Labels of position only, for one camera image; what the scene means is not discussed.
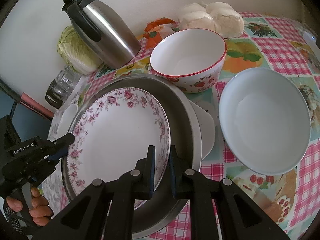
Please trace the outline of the left hand with glove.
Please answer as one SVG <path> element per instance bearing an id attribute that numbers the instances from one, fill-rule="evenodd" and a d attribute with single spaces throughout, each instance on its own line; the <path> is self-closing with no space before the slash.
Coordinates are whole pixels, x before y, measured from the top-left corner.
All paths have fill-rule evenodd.
<path id="1" fill-rule="evenodd" d="M 49 223 L 53 215 L 53 211 L 49 207 L 48 200 L 40 194 L 38 188 L 32 187 L 30 191 L 33 195 L 33 198 L 31 199 L 33 208 L 29 210 L 29 213 L 35 224 L 38 226 L 45 226 Z M 21 201 L 12 197 L 7 197 L 5 200 L 13 211 L 20 212 L 22 210 L 23 204 Z"/>

